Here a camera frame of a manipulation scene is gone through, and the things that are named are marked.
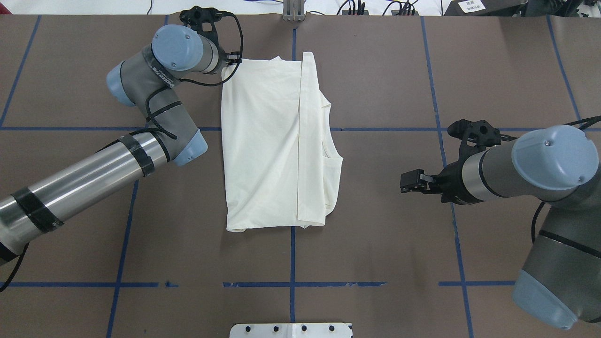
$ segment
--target silver robot arm tube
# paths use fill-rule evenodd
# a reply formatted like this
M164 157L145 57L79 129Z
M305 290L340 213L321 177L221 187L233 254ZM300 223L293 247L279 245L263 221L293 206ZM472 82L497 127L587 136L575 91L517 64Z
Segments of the silver robot arm tube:
M31 240L161 165L184 165L202 155L207 144L172 88L189 72L218 72L226 59L221 48L192 29L167 25L151 45L109 72L111 93L123 104L137 105L150 128L124 135L0 201L0 265Z
M135 135L155 168L166 156L150 133ZM64 221L144 176L123 143L115 143L0 202L0 265L21 254L25 244L59 228ZM37 199L39 205L27 204Z

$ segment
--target label sticker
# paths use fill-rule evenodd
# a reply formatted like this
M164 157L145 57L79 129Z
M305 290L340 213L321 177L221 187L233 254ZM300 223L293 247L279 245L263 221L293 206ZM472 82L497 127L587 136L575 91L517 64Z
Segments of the label sticker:
M485 10L486 7L482 4L480 0L467 0L459 3L459 7L464 13L472 13L475 11Z

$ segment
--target brown table surface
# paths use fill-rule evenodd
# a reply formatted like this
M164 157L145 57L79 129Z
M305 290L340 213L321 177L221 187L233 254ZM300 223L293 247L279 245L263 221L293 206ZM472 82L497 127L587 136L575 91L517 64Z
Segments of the brown table surface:
M344 157L325 227L225 231L219 88L177 92L209 143L32 242L0 295L2 337L227 337L232 324L349 322L355 337L593 337L511 301L533 197L401 195L457 158L445 127L508 134L599 114L599 19L240 16L245 58L312 51ZM105 76L171 16L0 16L0 195L144 125ZM237 50L234 22L218 23ZM601 146L601 129L588 134ZM0 270L6 278L14 263Z

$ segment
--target white mounting plate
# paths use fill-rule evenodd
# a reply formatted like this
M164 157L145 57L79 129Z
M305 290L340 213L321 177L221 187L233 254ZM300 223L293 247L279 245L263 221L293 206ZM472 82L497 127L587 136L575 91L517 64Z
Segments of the white mounting plate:
M236 324L230 338L352 338L352 324L293 323L293 324Z

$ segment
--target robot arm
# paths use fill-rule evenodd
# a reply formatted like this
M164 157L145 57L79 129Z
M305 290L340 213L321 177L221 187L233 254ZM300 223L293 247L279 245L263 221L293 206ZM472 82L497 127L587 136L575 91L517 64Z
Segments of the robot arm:
M457 204L519 195L549 203L551 211L520 270L514 302L564 330L578 319L601 322L601 168L593 142L565 125L516 140L486 121L457 121L448 132L462 139L459 161L438 175L404 173L401 192L440 194L443 202ZM509 142L501 144L504 138Z
M230 64L238 66L242 39L240 52L226 54L219 47L214 22L223 16L235 18L242 38L232 13L194 7L180 15L192 28L161 27L152 44L109 72L106 81L111 93L123 104L136 105L149 128L124 135L83 161L1 200L0 265L21 255L31 240L56 230L161 165L169 161L184 165L207 150L173 87L190 72L218 73ZM212 31L202 31L205 22Z

